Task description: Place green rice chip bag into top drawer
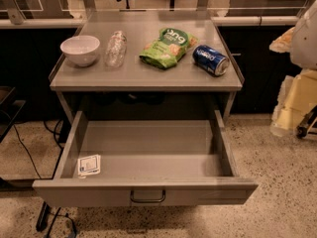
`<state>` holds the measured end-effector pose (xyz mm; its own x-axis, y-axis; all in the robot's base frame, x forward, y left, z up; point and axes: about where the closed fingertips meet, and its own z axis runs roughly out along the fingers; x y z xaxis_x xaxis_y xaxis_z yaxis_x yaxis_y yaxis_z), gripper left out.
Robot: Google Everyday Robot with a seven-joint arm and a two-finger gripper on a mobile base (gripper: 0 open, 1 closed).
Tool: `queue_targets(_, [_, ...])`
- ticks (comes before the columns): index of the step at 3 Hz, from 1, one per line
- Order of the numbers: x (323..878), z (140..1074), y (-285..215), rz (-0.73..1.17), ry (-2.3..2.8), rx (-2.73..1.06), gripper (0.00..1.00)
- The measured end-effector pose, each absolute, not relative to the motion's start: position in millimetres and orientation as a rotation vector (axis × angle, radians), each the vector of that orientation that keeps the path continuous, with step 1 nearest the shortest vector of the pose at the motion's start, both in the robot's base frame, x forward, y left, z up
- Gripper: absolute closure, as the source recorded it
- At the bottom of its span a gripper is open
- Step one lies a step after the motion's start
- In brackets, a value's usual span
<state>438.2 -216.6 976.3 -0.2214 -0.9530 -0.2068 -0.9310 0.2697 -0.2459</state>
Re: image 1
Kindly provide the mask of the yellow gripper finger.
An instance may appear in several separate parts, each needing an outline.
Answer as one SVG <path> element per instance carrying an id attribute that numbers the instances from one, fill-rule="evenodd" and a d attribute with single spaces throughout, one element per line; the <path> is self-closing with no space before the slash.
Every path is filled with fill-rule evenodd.
<path id="1" fill-rule="evenodd" d="M 304 116 L 316 105 L 317 70 L 303 69 L 296 76 L 287 75 L 271 116 L 271 133 L 279 137 L 294 134 Z"/>
<path id="2" fill-rule="evenodd" d="M 276 53 L 289 53 L 291 48 L 293 31 L 294 27 L 287 30 L 285 33 L 283 33 L 269 45 L 269 49 Z"/>

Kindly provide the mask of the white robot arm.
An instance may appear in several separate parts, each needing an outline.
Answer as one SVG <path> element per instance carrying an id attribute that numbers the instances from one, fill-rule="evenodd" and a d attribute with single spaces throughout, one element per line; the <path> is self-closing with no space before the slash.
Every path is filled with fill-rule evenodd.
<path id="1" fill-rule="evenodd" d="M 277 95 L 270 131 L 275 136 L 295 133 L 305 137 L 316 124 L 317 106 L 317 1 L 301 15 L 296 25 L 275 39 L 269 49 L 289 53 L 301 71 L 287 76 Z"/>

